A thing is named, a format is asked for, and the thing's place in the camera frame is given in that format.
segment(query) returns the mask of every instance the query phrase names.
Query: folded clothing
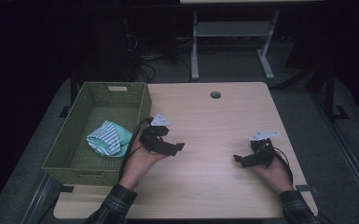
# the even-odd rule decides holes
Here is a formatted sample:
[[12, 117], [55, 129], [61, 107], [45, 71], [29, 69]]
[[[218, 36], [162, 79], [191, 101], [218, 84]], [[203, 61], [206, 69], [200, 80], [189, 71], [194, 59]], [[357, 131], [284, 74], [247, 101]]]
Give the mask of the folded clothing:
[[89, 134], [86, 139], [97, 153], [108, 157], [123, 157], [127, 151], [132, 133], [120, 125], [104, 121], [103, 125]]

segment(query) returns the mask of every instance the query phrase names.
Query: plaid sleeve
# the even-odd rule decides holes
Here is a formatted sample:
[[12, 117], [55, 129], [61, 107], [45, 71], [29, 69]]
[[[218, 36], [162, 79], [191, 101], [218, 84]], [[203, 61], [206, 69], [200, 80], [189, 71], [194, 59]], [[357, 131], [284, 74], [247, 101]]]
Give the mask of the plaid sleeve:
[[101, 207], [86, 219], [85, 224], [123, 223], [136, 196], [134, 191], [116, 184]]
[[282, 192], [280, 196], [283, 204], [283, 214], [289, 223], [322, 223], [313, 215], [300, 192], [288, 190]]

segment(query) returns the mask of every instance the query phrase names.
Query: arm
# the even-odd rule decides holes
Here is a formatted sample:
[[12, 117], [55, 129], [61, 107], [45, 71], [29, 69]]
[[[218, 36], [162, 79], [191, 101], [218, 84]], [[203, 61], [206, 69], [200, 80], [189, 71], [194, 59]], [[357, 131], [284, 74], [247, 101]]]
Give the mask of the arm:
[[100, 209], [87, 218], [87, 224], [123, 223], [125, 216], [137, 194], [133, 191], [138, 181], [157, 162], [167, 156], [147, 151], [139, 142], [137, 135], [131, 148], [131, 156], [127, 161], [123, 176], [112, 188], [101, 204]]
[[250, 168], [260, 175], [277, 194], [283, 203], [283, 214], [289, 223], [321, 223], [312, 213], [300, 192], [296, 191], [283, 164], [276, 158], [265, 168], [258, 165]]

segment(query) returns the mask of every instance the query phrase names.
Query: blue and white striped fabric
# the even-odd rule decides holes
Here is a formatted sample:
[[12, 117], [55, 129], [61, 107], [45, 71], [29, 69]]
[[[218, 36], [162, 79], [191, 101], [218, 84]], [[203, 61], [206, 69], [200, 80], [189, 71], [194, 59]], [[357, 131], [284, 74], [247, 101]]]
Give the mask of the blue and white striped fabric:
[[87, 136], [89, 145], [102, 156], [114, 157], [121, 150], [120, 137], [115, 126], [115, 123], [106, 120], [99, 129]]

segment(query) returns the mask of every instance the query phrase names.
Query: green woven basket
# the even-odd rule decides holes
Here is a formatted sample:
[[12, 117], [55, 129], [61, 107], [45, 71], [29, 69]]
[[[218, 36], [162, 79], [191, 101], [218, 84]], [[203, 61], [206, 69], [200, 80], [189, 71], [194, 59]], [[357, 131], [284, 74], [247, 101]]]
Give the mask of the green woven basket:
[[114, 185], [122, 158], [99, 155], [86, 136], [105, 120], [132, 132], [151, 105], [146, 83], [85, 82], [42, 169], [63, 184]]

